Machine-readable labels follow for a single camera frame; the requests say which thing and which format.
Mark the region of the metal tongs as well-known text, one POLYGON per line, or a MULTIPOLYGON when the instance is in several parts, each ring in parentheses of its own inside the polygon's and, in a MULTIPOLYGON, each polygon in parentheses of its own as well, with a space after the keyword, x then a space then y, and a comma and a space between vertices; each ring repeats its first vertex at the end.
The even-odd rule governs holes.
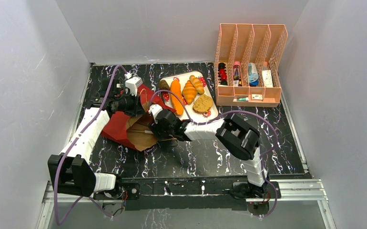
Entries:
POLYGON ((153 132, 145 125, 131 126, 126 132, 153 135, 153 132))

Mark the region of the red brown paper bag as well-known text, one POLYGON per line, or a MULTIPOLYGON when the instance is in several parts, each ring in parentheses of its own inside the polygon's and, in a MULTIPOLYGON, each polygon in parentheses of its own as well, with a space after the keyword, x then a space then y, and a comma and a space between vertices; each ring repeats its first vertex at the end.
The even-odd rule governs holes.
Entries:
MULTIPOLYGON (((138 93, 141 93, 139 105, 144 104, 144 109, 147 111, 149 106, 148 103, 150 102, 154 91, 142 84, 138 87, 138 93)), ((162 108, 168 109, 172 112, 176 111, 175 109, 166 106, 158 95, 153 98, 152 103, 158 104, 162 108)), ((103 128, 101 136, 128 148, 144 151, 158 142, 158 139, 154 134, 145 133, 145 131, 150 131, 148 125, 152 122, 154 122, 154 119, 148 113, 137 117, 130 117, 124 112, 118 111, 111 116, 109 122, 103 128)))

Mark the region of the fake bread loaf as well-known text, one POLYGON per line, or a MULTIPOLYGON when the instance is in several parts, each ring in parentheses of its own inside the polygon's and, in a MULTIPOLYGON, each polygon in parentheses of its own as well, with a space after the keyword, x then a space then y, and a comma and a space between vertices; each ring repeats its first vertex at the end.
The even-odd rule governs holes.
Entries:
POLYGON ((193 86, 193 84, 191 83, 191 81, 188 80, 185 83, 184 88, 182 89, 182 96, 184 97, 186 103, 187 104, 191 104, 195 100, 195 98, 196 98, 197 95, 198 95, 198 91, 193 86))
POLYGON ((172 101, 174 109, 176 110, 175 113, 178 116, 181 116, 184 112, 184 107, 181 104, 181 102, 183 101, 183 98, 181 94, 181 85, 178 80, 173 80, 171 82, 170 91, 173 93, 173 95, 171 95, 171 101, 172 101))

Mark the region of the brown round fake bread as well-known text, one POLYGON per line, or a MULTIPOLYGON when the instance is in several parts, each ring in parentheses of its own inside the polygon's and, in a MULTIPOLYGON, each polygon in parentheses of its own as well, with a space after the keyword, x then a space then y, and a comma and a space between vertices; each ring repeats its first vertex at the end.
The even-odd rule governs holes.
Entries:
POLYGON ((166 80, 161 80, 158 83, 158 88, 159 88, 159 90, 167 90, 167 91, 170 90, 170 86, 169 86, 169 84, 167 83, 166 80))

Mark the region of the tan round fake bread slice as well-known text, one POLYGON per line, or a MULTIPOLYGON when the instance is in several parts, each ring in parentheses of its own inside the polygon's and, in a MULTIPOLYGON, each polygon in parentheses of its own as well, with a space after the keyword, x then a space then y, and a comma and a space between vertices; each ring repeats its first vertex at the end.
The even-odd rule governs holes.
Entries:
POLYGON ((206 94, 201 95, 193 104, 193 110, 196 113, 206 113, 213 106, 213 99, 206 94))

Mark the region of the small striped fake croissant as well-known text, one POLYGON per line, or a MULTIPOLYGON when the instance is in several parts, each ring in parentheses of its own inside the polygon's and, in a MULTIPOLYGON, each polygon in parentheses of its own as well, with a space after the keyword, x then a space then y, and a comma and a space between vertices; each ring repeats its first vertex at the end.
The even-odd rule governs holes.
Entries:
POLYGON ((197 90, 200 95, 204 94, 204 86, 203 83, 199 80, 199 78, 195 77, 194 75, 190 76, 190 82, 193 87, 197 90))

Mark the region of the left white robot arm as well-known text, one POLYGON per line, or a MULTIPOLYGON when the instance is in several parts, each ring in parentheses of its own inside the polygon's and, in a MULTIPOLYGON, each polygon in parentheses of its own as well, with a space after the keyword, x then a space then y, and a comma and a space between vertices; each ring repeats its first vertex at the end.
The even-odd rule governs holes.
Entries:
POLYGON ((134 76, 124 85, 112 83, 105 95, 91 99, 71 141, 59 155, 48 159, 51 182, 58 193, 89 197, 105 191, 111 198, 122 196, 124 186, 117 181, 117 175, 94 173, 89 163, 96 141, 113 114, 144 114, 138 96, 142 83, 141 78, 134 76))

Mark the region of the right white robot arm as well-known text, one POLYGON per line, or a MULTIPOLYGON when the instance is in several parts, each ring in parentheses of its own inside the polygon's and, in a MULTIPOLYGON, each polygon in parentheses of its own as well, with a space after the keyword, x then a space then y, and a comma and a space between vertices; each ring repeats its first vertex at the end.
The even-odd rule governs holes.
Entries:
POLYGON ((169 137, 179 141, 218 140, 231 155, 239 159, 246 170, 246 182, 234 182, 228 194, 234 198, 263 198, 269 191, 268 173, 262 166, 260 133, 243 118, 231 113, 205 123, 181 120, 170 110, 153 114, 148 125, 158 140, 169 137))

